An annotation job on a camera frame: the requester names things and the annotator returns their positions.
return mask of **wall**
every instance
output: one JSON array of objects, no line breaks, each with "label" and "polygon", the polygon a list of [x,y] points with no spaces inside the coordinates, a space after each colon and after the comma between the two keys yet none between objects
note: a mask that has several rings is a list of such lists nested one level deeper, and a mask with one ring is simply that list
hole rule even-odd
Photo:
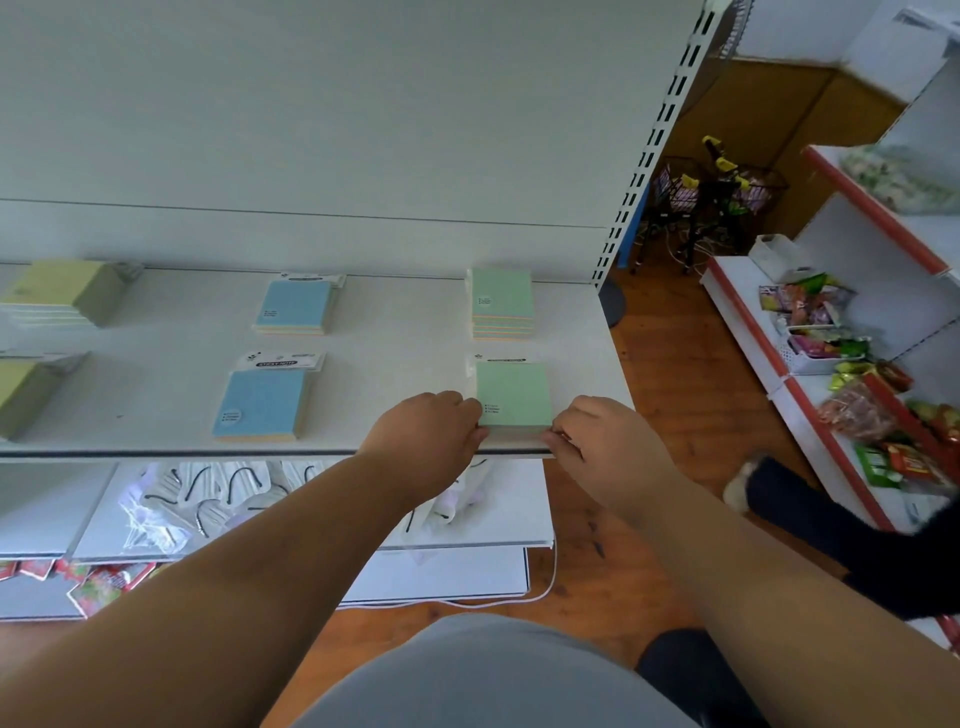
[{"label": "wall", "polygon": [[908,5],[960,13],[960,0],[754,0],[737,55],[843,65],[905,102],[943,65],[946,40],[893,22]]},{"label": "wall", "polygon": [[677,120],[663,153],[706,163],[701,139],[710,134],[723,139],[731,159],[758,166],[780,156],[834,73],[825,67],[738,60],[720,68],[705,62],[700,72],[719,75]]},{"label": "wall", "polygon": [[[923,28],[893,22],[908,0],[883,0],[843,55],[853,75],[903,101],[913,101],[944,64],[947,39]],[[960,0],[921,0],[918,7],[960,13]]]},{"label": "wall", "polygon": [[833,194],[833,185],[803,159],[807,144],[869,144],[883,135],[904,108],[905,103],[854,76],[834,72],[773,163],[790,187],[764,218],[764,229],[795,237]]},{"label": "wall", "polygon": [[736,53],[779,61],[837,63],[879,5],[880,0],[754,0]]}]

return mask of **forearm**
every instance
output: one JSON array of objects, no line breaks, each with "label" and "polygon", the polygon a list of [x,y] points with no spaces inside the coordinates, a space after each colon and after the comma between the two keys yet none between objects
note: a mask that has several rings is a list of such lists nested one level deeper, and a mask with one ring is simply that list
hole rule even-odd
[{"label": "forearm", "polygon": [[620,510],[772,724],[947,725],[960,715],[960,666],[946,651],[699,485],[677,476]]},{"label": "forearm", "polygon": [[0,725],[258,724],[409,507],[392,485],[365,456],[322,473],[0,683]]}]

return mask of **white wall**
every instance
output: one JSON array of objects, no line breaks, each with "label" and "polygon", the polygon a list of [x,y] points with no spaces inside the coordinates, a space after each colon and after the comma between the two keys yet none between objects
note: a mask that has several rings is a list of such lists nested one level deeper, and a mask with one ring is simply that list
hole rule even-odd
[{"label": "white wall", "polygon": [[911,102],[943,65],[946,40],[893,22],[910,5],[960,13],[960,0],[754,0],[737,55],[842,64]]},{"label": "white wall", "polygon": [[843,64],[864,81],[913,101],[944,64],[945,36],[893,22],[905,6],[960,13],[960,0],[883,0]]},{"label": "white wall", "polygon": [[880,0],[754,0],[737,55],[837,63],[879,5]]}]

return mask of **red candy wrapper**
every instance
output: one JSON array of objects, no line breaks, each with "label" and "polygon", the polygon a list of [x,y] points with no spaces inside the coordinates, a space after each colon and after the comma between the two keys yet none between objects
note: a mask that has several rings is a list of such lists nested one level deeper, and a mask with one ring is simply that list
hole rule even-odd
[{"label": "red candy wrapper", "polygon": [[89,619],[118,596],[136,587],[154,569],[156,562],[96,567],[83,584],[67,592],[67,598],[77,607],[77,611]]},{"label": "red candy wrapper", "polygon": [[17,561],[0,561],[0,581],[9,579],[16,574]]},{"label": "red candy wrapper", "polygon": [[75,561],[67,561],[66,559],[58,559],[54,565],[54,571],[57,574],[67,581],[76,581],[78,584],[84,583],[84,580],[92,569],[93,567],[89,564],[78,564]]},{"label": "red candy wrapper", "polygon": [[38,559],[34,561],[21,561],[20,570],[17,573],[22,573],[26,576],[30,576],[37,581],[46,581],[47,577],[53,572],[54,565],[57,563],[56,559]]}]

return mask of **person's left hand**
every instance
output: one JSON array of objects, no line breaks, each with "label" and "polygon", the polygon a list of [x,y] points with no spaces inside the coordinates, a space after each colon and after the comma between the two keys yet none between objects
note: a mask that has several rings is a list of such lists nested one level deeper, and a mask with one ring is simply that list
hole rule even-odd
[{"label": "person's left hand", "polygon": [[385,465],[416,507],[438,496],[470,464],[489,431],[477,427],[483,408],[458,392],[425,392],[374,423],[357,455]]}]

